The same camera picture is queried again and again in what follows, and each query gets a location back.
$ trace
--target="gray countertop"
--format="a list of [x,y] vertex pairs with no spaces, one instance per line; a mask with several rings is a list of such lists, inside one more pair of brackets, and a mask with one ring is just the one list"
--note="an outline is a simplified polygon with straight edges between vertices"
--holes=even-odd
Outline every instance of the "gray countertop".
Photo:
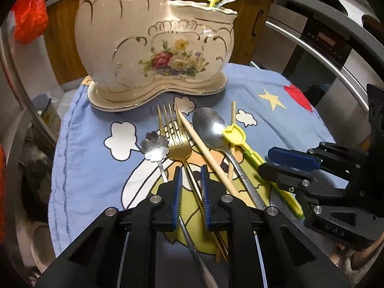
[[[59,0],[49,0],[51,5]],[[318,0],[287,0],[306,11],[311,11],[317,17],[324,19],[326,25],[332,29],[341,30],[344,35],[350,36],[356,51],[368,62],[384,81],[384,47],[369,32],[358,23],[348,18],[333,7]]]

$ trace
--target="wooden chopstick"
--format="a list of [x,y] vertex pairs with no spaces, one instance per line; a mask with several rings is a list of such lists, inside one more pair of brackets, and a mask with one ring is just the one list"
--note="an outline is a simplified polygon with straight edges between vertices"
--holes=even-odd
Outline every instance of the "wooden chopstick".
[[[236,101],[233,101],[232,111],[231,111],[231,124],[235,124],[235,123],[236,123]],[[235,155],[235,145],[230,143],[230,150],[231,150],[231,154]],[[233,177],[234,177],[234,166],[230,161],[228,161],[228,179],[232,181]]]
[[239,192],[236,190],[234,185],[232,184],[232,181],[228,179],[227,174],[221,169],[220,165],[216,162],[216,160],[213,158],[211,153],[209,152],[209,149],[207,146],[205,146],[202,139],[197,135],[196,131],[192,128],[192,126],[189,124],[188,120],[184,117],[182,113],[179,112],[180,119],[184,125],[184,127],[187,129],[189,135],[193,138],[197,146],[199,147],[200,151],[203,153],[204,157],[208,160],[211,167],[215,170],[216,174],[220,178],[220,180],[223,182],[229,193],[239,199],[241,199]]

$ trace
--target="yellow utensil handle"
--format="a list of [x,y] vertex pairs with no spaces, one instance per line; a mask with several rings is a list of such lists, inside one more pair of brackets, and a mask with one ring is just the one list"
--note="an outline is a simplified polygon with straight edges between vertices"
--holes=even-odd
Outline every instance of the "yellow utensil handle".
[[[245,154],[252,160],[256,167],[265,162],[264,159],[254,150],[246,150]],[[279,189],[276,183],[270,182],[270,184],[277,190],[280,197],[285,200],[286,204],[295,216],[302,217],[304,215],[300,204],[296,201],[290,192]]]

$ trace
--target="yellow flower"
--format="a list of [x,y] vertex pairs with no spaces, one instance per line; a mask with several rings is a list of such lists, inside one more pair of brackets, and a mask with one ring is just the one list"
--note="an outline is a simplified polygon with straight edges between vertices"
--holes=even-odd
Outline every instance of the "yellow flower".
[[188,40],[179,39],[175,41],[175,48],[178,50],[185,50],[188,45],[189,45]]

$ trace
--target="blue tablecloth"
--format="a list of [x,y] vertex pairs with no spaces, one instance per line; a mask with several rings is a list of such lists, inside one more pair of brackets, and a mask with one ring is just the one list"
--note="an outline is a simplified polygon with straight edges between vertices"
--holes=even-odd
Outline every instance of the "blue tablecloth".
[[[156,185],[161,182],[157,164],[146,161],[138,146],[146,132],[159,128],[158,104],[176,102],[190,121],[195,108],[210,107],[229,123],[231,102],[236,101],[237,124],[243,127],[248,144],[263,157],[272,146],[306,152],[308,148],[318,146],[320,141],[334,141],[300,90],[280,74],[235,64],[226,65],[224,72],[228,85],[216,95],[197,97],[164,93],[139,108],[120,113],[93,108],[87,98],[88,87],[80,86],[61,124],[52,171],[48,215],[56,255],[105,208],[134,207],[150,192],[156,191]],[[225,159],[217,152],[214,154],[225,169]],[[240,150],[237,159],[246,172],[252,172]],[[190,163],[195,171],[204,163],[197,150]],[[172,173],[176,165],[169,159],[164,161],[168,173]],[[322,172],[315,176],[329,179],[337,187],[346,184]],[[237,188],[244,190],[239,179],[236,181]],[[206,241],[199,211],[189,204],[188,198],[193,195],[186,179],[183,186],[183,219],[219,286],[226,287],[227,266],[224,262],[214,262],[215,247]],[[306,229],[302,219],[293,217],[273,191],[270,202],[326,254],[331,252],[334,243]],[[157,287],[199,287],[181,233],[158,234]]]

